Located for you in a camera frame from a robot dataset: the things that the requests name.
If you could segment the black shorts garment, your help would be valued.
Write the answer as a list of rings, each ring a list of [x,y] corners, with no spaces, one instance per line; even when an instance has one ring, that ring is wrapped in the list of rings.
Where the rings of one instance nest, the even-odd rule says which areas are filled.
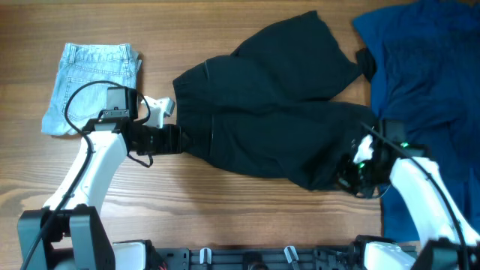
[[[377,123],[369,107],[336,101],[360,73],[309,11],[174,79],[177,122],[189,152],[214,167],[328,190]]]

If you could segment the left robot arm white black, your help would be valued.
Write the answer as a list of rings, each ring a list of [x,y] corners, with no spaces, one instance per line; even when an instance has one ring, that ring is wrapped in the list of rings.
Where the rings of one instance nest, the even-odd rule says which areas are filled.
[[[183,152],[188,137],[164,124],[175,103],[127,87],[107,90],[106,109],[83,129],[75,161],[57,191],[17,224],[23,269],[166,269],[149,240],[112,243],[101,222],[104,198],[121,163]]]

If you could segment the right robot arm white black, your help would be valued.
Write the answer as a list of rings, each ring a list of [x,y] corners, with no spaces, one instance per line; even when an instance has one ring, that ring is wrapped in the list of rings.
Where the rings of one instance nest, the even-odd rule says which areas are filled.
[[[447,190],[437,162],[422,145],[394,142],[381,127],[366,130],[337,166],[339,188],[359,199],[380,198],[394,188],[403,199],[419,236],[421,251],[411,256],[395,241],[360,235],[348,261],[360,269],[478,269],[479,233]]]

